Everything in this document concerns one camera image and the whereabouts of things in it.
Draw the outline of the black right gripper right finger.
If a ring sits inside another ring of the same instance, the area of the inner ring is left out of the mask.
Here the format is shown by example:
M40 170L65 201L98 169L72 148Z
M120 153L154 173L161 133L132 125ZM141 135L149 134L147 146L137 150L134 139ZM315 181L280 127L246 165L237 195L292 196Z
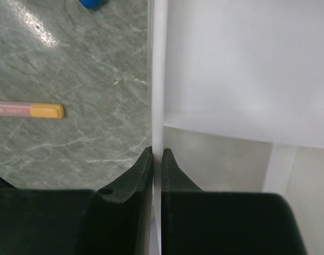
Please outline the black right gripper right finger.
M170 149L164 150L161 170L163 254L306 254L282 196L204 191Z

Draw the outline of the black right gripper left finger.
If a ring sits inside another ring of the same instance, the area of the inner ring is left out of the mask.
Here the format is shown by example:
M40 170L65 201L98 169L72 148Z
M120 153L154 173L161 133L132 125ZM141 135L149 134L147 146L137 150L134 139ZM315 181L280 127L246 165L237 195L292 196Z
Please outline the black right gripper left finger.
M152 149L103 188L18 189L0 178L0 254L148 254Z

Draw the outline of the white plastic drawer unit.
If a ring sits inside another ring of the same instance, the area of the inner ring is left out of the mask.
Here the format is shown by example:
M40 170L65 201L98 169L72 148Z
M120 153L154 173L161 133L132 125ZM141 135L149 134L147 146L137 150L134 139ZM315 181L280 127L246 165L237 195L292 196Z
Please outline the white plastic drawer unit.
M209 192L274 193L324 254L324 1L149 1L154 206L162 158Z

